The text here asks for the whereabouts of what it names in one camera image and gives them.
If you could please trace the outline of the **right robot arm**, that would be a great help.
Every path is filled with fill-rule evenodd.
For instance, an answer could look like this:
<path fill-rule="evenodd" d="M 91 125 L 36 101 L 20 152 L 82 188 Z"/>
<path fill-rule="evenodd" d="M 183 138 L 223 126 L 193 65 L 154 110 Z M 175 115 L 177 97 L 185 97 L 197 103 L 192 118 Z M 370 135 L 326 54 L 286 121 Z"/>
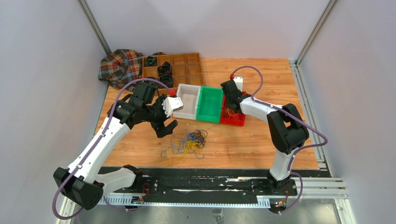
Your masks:
<path fill-rule="evenodd" d="M 234 112 L 256 117 L 267 122 L 272 143 L 276 149 L 275 160 L 267 174 L 267 189 L 280 194 L 291 177 L 291 166 L 297 149 L 309 138 L 307 128 L 297 122 L 301 116 L 294 104 L 274 105 L 243 94 L 233 80 L 221 85 L 226 107 Z"/>

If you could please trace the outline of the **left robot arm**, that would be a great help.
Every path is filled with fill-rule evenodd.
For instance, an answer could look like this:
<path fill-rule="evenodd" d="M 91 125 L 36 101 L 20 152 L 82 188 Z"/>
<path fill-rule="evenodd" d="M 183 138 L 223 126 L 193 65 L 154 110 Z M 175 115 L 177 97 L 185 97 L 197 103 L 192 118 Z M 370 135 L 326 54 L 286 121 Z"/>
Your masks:
<path fill-rule="evenodd" d="M 82 209 L 90 210 L 103 196 L 116 190 L 127 188 L 137 193 L 142 189 L 142 172 L 131 165 L 103 175 L 99 174 L 99 170 L 115 146 L 135 125 L 150 123 L 158 138 L 171 135 L 178 125 L 176 120 L 168 125 L 165 121 L 173 112 L 183 108 L 181 98 L 167 87 L 168 94 L 154 99 L 157 87 L 147 81 L 141 78 L 126 84 L 126 87 L 135 84 L 133 93 L 123 98 L 117 96 L 103 125 L 83 152 L 67 168 L 56 169 L 53 177 L 58 190 L 53 203 L 62 194 Z"/>

